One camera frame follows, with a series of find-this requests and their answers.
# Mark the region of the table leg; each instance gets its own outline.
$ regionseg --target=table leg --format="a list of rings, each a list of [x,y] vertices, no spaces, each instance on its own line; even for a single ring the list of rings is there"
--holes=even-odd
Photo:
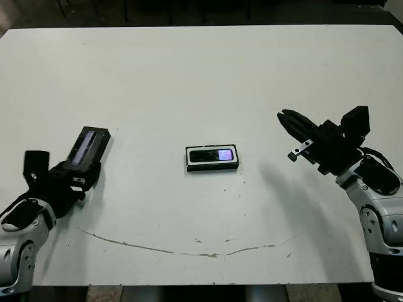
[[[127,22],[128,21],[127,0],[123,0],[123,15],[125,16],[125,22]]]
[[[173,16],[172,16],[172,0],[166,0],[167,12],[168,12],[168,23],[172,25]]]
[[[246,302],[290,302],[285,285],[248,285]]]
[[[206,25],[206,4],[205,4],[205,0],[200,0],[200,8],[201,8],[201,21],[203,22],[203,25]]]
[[[246,0],[246,19],[249,21],[251,19],[251,3],[252,0]]]
[[[161,286],[125,286],[120,302],[163,302]]]
[[[56,1],[57,1],[57,5],[60,8],[60,11],[62,12],[63,17],[65,17],[65,11],[63,9],[63,5],[62,5],[61,1],[60,0],[56,0]]]
[[[97,7],[96,7],[95,0],[91,0],[91,3],[92,3],[92,5],[93,5],[94,12],[95,12],[96,14],[98,14],[98,9],[97,9]]]

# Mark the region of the white table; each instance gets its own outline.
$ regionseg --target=white table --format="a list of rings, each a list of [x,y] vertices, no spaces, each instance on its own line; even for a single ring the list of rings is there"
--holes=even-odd
[[[0,206],[25,150],[64,160],[109,129],[98,187],[43,246],[36,285],[371,281],[358,215],[333,176],[287,153],[276,113],[339,123],[403,173],[403,38],[391,26],[10,30],[0,41]],[[189,174],[184,148],[235,143],[237,172]]]

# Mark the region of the electronic device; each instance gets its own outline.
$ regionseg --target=electronic device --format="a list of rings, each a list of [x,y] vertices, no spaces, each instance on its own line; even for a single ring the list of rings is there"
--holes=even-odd
[[[87,191],[97,180],[100,160],[111,135],[107,129],[84,127],[62,169],[72,171],[71,186]]]
[[[237,169],[238,166],[239,158],[235,145],[186,147],[188,172]]]

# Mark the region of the black cable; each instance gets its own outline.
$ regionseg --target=black cable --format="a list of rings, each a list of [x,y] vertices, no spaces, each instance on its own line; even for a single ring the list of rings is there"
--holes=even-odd
[[[27,198],[26,194],[27,192],[20,195],[16,200],[14,200],[13,203],[11,203],[2,213],[0,213],[0,218],[3,217],[3,215],[6,214],[7,212],[11,211],[11,209],[13,209],[20,201],[26,199]]]
[[[370,154],[372,156],[375,156],[376,158],[378,158],[379,160],[382,161],[384,166],[386,166],[387,168],[389,168],[392,171],[395,171],[395,169],[392,167],[390,162],[386,159],[386,157],[383,156],[382,153],[380,153],[380,152],[378,152],[378,151],[376,151],[374,149],[368,148],[368,147],[360,147],[358,149],[361,150],[364,153],[364,158],[366,158],[366,156],[368,154]]]

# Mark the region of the screen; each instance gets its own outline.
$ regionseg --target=screen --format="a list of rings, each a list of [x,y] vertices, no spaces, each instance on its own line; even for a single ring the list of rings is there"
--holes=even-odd
[[[78,151],[76,155],[74,156],[72,160],[73,165],[78,165],[81,161],[81,159],[84,157],[84,154],[87,151],[87,148],[89,147],[89,144],[91,143],[91,139],[94,137],[95,131],[88,131],[86,137],[82,141],[80,147],[78,148]]]
[[[231,149],[224,150],[195,150],[189,152],[191,162],[218,162],[223,160],[233,160]]]

